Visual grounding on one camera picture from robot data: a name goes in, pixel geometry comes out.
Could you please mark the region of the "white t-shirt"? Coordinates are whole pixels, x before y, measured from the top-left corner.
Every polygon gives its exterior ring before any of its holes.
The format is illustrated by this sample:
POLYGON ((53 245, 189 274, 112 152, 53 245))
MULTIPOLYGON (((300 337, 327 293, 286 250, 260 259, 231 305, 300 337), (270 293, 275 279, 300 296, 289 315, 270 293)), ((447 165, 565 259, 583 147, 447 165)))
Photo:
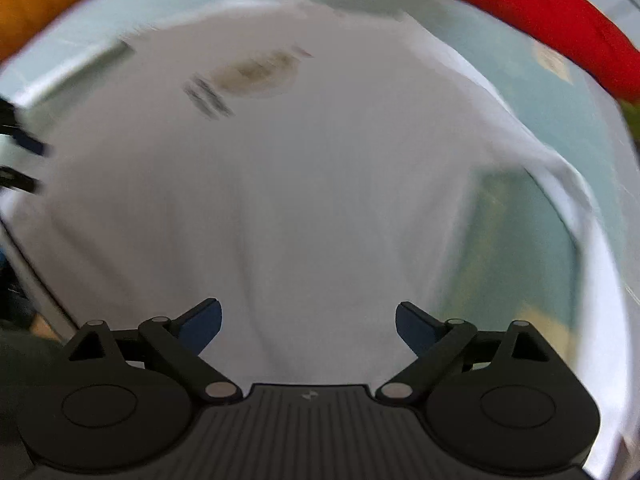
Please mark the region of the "white t-shirt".
POLYGON ((610 471, 629 403, 617 266, 586 179, 412 16, 247 1, 128 37, 6 218, 78 322, 215 297, 205 359, 242 387, 407 365, 404 300, 527 318, 596 399, 610 471))

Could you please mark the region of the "light green bed blanket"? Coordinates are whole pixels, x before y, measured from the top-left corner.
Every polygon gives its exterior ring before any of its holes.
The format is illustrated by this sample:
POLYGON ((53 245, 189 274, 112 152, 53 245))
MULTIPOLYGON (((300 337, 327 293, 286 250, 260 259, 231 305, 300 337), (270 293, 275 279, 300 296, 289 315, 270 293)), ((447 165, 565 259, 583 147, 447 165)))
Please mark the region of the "light green bed blanket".
MULTIPOLYGON (((122 37, 197 18, 233 0, 84 0, 65 11, 1 69, 1 92, 45 133, 124 56, 122 37)), ((332 8, 412 16, 456 49, 541 142, 587 180, 598 201, 631 323, 639 319, 639 169, 620 108, 559 53, 461 0, 310 0, 332 8)), ((526 314, 562 356, 586 348, 568 303, 568 235, 541 192, 513 178, 484 188, 463 283, 478 305, 456 310, 499 326, 507 307, 526 314)))

